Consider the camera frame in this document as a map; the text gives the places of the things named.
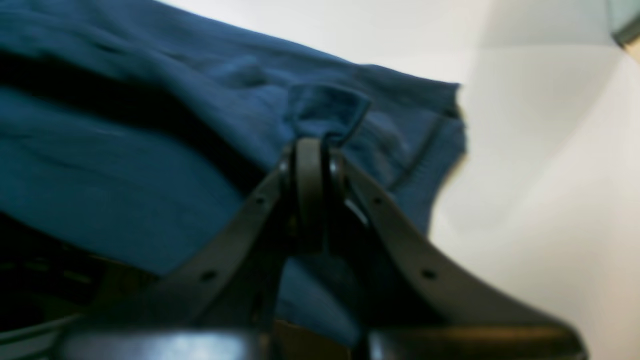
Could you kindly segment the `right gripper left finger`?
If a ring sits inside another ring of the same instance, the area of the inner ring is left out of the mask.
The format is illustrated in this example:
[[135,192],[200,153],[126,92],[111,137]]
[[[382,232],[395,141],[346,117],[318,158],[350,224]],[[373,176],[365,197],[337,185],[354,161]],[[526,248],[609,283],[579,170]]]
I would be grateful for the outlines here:
[[297,143],[230,223],[146,290],[90,314],[55,342],[57,360],[275,360],[275,301],[297,248]]

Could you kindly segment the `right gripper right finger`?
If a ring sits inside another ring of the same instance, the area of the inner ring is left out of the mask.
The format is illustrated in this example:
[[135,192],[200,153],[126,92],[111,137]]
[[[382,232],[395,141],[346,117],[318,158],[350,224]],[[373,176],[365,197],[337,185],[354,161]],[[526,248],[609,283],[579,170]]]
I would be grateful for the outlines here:
[[354,274],[357,360],[585,360],[570,325],[466,271],[425,239],[382,187],[336,148],[300,141],[307,231]]

